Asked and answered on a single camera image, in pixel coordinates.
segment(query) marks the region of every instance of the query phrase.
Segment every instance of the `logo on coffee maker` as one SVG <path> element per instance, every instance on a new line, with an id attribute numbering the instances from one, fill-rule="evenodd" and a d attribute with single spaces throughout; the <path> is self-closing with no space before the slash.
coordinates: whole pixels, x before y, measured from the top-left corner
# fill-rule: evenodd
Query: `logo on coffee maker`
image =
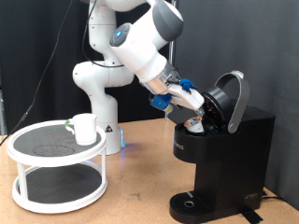
<path id="1" fill-rule="evenodd" d="M 112 133 L 112 132 L 113 132 L 113 131 L 112 131 L 110 125 L 108 125 L 108 126 L 106 127 L 106 129 L 105 129 L 105 133 Z"/>
<path id="2" fill-rule="evenodd" d="M 178 144 L 176 141 L 174 141 L 174 144 L 176 147 L 180 148 L 180 149 L 184 149 L 184 146 L 181 146 L 180 144 Z"/>

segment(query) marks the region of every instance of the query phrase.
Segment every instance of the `table surface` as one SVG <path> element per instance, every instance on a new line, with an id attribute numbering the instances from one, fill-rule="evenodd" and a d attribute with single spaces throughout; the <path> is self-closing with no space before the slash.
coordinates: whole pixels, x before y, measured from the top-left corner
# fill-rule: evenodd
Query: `table surface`
<path id="1" fill-rule="evenodd" d="M 107 156 L 107 191 L 95 203 L 66 214 L 35 214 L 11 199 L 12 184 L 18 175 L 17 163 L 8 156 L 7 143 L 3 144 L 0 223 L 178 223 L 169 215 L 169 200 L 177 193 L 193 189 L 195 164 L 173 155 L 175 125 L 170 119 L 121 123 L 126 147 Z M 93 158 L 93 162 L 100 164 L 101 157 Z M 261 224 L 299 223 L 299 212 L 282 201 L 266 200 L 256 212 L 263 218 Z M 241 215 L 208 223 L 249 224 Z"/>

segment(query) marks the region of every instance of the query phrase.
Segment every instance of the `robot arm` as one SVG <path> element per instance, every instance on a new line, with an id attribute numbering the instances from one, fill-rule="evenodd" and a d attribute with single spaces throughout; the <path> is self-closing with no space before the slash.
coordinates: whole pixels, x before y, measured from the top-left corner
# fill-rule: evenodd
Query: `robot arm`
<path id="1" fill-rule="evenodd" d="M 149 2 L 150 10 L 136 23 L 119 27 L 109 44 L 139 82 L 155 95 L 151 105 L 166 112 L 172 110 L 170 103 L 199 111 L 204 98 L 189 80 L 181 80 L 177 70 L 158 52 L 181 34 L 183 19 L 164 0 Z"/>

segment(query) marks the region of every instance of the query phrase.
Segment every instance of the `white cup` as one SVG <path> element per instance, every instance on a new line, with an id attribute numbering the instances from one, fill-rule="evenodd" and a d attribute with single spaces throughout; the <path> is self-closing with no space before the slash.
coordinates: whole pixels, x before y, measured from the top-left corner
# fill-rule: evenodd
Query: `white cup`
<path id="1" fill-rule="evenodd" d="M 96 142 L 96 116 L 94 114 L 79 114 L 65 122 L 65 128 L 75 135 L 78 145 L 87 146 Z"/>

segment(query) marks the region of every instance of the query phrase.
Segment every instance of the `cable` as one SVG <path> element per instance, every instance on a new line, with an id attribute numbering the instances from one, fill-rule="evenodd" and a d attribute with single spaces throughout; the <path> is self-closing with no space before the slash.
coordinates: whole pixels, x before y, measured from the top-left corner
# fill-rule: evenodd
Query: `cable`
<path id="1" fill-rule="evenodd" d="M 268 200 L 268 199 L 277 199 L 277 200 L 281 200 L 281 201 L 285 202 L 285 200 L 283 198 L 281 198 L 281 197 L 263 197 L 261 199 L 261 202 L 263 202 L 265 200 Z"/>
<path id="2" fill-rule="evenodd" d="M 85 30 L 84 30 L 83 39 L 82 39 L 82 53 L 83 53 L 84 57 L 85 57 L 88 61 L 90 61 L 91 63 L 94 63 L 94 64 L 96 64 L 96 65 L 98 65 L 98 66 L 105 67 L 105 68 L 124 67 L 123 64 L 122 64 L 122 65 L 115 65 L 115 66 L 106 66 L 106 65 L 102 65 L 102 64 L 96 63 L 96 62 L 94 62 L 92 59 L 90 59 L 90 58 L 86 55 L 86 53 L 85 53 L 85 50 L 84 50 L 84 43 L 85 43 L 86 32 L 87 32 L 88 24 L 89 24 L 89 22 L 90 22 L 90 18 L 91 18 L 91 16 L 92 16 L 92 14 L 93 14 L 93 10 L 94 10 L 94 7 L 95 7 L 96 2 L 97 2 L 97 0 L 94 1 L 93 8 L 92 8 L 92 10 L 91 10 L 91 12 L 90 12 L 90 14 L 89 14 L 89 16 L 88 16 L 88 19 L 87 19 L 87 21 L 86 21 Z"/>
<path id="3" fill-rule="evenodd" d="M 7 135 L 7 137 L 6 137 L 5 139 L 2 140 L 2 142 L 0 143 L 0 146 L 2 146 L 2 144 L 7 140 L 7 138 L 8 138 L 11 134 L 13 134 L 13 133 L 15 132 L 15 130 L 19 127 L 19 125 L 20 125 L 23 121 L 25 121 L 25 119 L 27 118 L 29 112 L 31 111 L 32 107 L 34 106 L 34 104 L 35 104 L 35 102 L 36 102 L 37 92 L 38 92 L 38 90 L 39 90 L 39 87 L 40 87 L 40 84 L 41 84 L 41 82 L 42 82 L 42 80 L 43 80 L 43 77 L 45 76 L 46 71 L 48 70 L 48 67 L 49 67 L 49 65 L 50 65 L 50 63 L 51 63 L 51 61 L 52 61 L 52 59 L 53 59 L 53 56 L 54 56 L 54 54 L 55 54 L 55 52 L 56 52 L 56 49 L 57 49 L 57 46 L 58 46 L 58 43 L 59 43 L 59 39 L 60 39 L 60 34 L 61 34 L 61 31 L 63 30 L 63 27 L 64 27 L 64 22 L 65 22 L 65 20 L 66 20 L 66 17 L 67 17 L 67 15 L 68 15 L 68 13 L 69 13 L 70 8 L 71 8 L 72 5 L 73 5 L 73 2 L 74 2 L 74 0 L 71 0 L 70 4 L 69 4 L 69 6 L 68 6 L 68 9 L 67 9 L 67 11 L 66 11 L 66 13 L 65 13 L 64 20 L 63 20 L 63 22 L 62 22 L 62 24 L 61 24 L 61 26 L 60 26 L 60 29 L 59 29 L 59 32 L 58 32 L 58 35 L 57 35 L 57 40 L 56 40 L 56 44 L 55 44 L 54 50 L 53 50 L 52 54 L 50 55 L 50 59 L 49 59 L 47 65 L 46 65 L 46 68 L 45 68 L 45 70 L 44 70 L 44 72 L 43 72 L 43 74 L 42 74 L 42 76 L 41 76 L 41 78 L 40 78 L 40 80 L 39 80 L 39 83 L 38 83 L 37 88 L 36 88 L 36 94 L 35 94 L 35 97 L 34 97 L 34 100 L 33 100 L 32 104 L 29 106 L 29 108 L 27 109 L 27 111 L 23 114 L 23 116 L 21 117 L 19 123 L 13 128 L 13 130 Z"/>

